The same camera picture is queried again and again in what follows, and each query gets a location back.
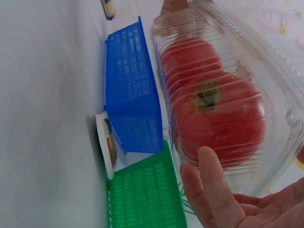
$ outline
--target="blue plastic basket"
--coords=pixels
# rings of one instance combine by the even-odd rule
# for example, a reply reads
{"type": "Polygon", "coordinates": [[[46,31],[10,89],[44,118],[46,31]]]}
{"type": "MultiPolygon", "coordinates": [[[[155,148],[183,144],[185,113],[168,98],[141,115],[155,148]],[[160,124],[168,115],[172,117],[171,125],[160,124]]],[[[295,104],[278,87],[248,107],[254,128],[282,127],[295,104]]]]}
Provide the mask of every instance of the blue plastic basket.
{"type": "Polygon", "coordinates": [[[106,41],[105,109],[125,151],[163,150],[162,115],[141,19],[106,41]]]}

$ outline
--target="yellow object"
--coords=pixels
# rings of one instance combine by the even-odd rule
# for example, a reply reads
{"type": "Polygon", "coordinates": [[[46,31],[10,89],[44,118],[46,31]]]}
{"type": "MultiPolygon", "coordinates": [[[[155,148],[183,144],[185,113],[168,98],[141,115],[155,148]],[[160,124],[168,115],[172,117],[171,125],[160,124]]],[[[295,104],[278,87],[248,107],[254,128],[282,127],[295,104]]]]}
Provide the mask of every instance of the yellow object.
{"type": "Polygon", "coordinates": [[[286,34],[286,27],[283,22],[280,23],[280,34],[286,34]]]}
{"type": "Polygon", "coordinates": [[[107,20],[112,20],[115,16],[115,8],[112,0],[100,0],[104,8],[105,17],[107,20]]]}
{"type": "Polygon", "coordinates": [[[304,164],[300,163],[300,161],[297,158],[295,159],[295,163],[300,169],[304,170],[304,164]]]}

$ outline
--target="plastic basket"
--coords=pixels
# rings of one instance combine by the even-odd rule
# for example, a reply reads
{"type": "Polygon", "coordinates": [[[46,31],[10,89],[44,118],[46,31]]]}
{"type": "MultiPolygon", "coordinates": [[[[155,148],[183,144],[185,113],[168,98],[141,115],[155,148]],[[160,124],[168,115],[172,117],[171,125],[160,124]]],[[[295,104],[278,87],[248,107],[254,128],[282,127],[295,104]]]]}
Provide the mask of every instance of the plastic basket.
{"type": "Polygon", "coordinates": [[[163,151],[162,115],[141,19],[108,36],[105,108],[122,148],[163,151]]]}
{"type": "Polygon", "coordinates": [[[113,228],[187,227],[166,141],[164,149],[115,173],[109,185],[113,228]]]}

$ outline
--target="plastic clamshell container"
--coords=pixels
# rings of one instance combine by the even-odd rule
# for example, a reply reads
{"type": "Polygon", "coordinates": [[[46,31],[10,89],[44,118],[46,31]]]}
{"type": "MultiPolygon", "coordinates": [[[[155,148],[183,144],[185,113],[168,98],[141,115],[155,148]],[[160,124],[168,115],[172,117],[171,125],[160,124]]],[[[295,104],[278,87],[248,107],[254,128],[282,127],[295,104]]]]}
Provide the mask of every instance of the plastic clamshell container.
{"type": "Polygon", "coordinates": [[[215,3],[155,19],[151,29],[175,163],[217,153],[233,192],[263,194],[303,147],[304,78],[215,3]]]}
{"type": "Polygon", "coordinates": [[[106,41],[105,109],[126,152],[163,150],[162,114],[141,19],[106,41]]]}

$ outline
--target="tomato stem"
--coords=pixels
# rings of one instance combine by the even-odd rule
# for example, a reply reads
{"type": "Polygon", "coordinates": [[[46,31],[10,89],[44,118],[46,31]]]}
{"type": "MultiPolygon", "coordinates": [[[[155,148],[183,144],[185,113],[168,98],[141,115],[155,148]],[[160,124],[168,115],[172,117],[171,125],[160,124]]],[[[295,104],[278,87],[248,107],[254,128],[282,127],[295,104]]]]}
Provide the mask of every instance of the tomato stem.
{"type": "Polygon", "coordinates": [[[206,100],[206,98],[205,98],[205,96],[204,96],[203,93],[198,93],[198,98],[199,98],[202,102],[205,103],[205,105],[207,106],[207,108],[210,108],[210,107],[213,107],[213,106],[214,106],[214,104],[209,103],[209,102],[206,100]]]}

